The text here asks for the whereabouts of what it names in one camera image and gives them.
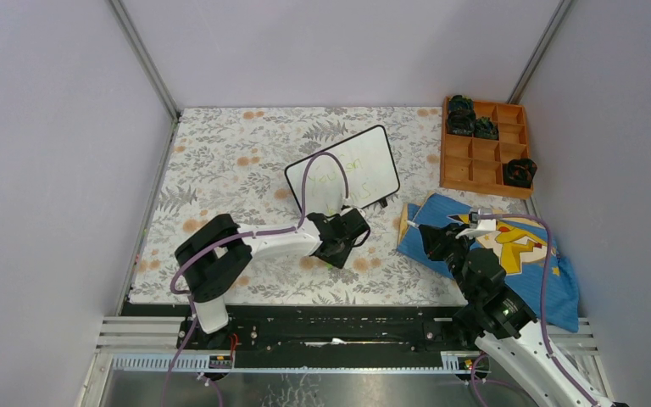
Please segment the small black-framed whiteboard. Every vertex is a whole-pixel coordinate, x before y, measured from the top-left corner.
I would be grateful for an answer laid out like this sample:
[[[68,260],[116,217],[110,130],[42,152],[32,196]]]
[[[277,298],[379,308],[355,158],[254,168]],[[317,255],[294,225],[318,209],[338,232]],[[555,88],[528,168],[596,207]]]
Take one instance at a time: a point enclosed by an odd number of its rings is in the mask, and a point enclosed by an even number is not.
[[[373,125],[343,141],[287,165],[284,175],[297,206],[308,213],[334,215],[344,205],[386,205],[401,187],[383,125]]]

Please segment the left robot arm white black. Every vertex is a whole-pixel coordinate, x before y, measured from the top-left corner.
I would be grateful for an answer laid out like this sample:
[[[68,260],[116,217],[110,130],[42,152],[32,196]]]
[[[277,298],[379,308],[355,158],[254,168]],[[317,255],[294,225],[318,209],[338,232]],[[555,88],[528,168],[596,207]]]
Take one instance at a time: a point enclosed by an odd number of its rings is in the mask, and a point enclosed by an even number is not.
[[[334,215],[309,213],[278,226],[242,225],[229,214],[217,215],[176,249],[179,268],[170,290],[190,299],[197,338],[219,348],[230,329],[225,294],[251,262],[292,255],[340,269],[369,236],[362,211],[353,207]]]

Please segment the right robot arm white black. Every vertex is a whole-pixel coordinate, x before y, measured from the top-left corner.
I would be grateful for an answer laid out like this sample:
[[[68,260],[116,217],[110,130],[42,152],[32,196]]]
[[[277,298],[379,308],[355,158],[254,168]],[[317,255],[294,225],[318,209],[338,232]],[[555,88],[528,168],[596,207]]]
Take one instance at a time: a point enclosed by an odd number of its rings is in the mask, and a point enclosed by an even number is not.
[[[501,365],[538,406],[614,406],[553,344],[529,305],[505,282],[490,248],[478,248],[465,225],[417,227],[426,257],[442,261],[467,304],[454,316],[452,336]]]

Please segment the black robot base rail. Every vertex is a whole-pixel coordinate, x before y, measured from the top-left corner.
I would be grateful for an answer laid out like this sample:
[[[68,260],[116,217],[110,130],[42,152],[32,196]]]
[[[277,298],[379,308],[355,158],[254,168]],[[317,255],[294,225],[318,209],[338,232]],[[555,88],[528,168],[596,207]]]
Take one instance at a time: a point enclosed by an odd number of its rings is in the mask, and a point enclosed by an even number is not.
[[[190,333],[187,350],[223,351],[239,369],[441,368],[443,356],[476,357],[475,336],[455,320],[455,306],[229,305],[226,326]]]

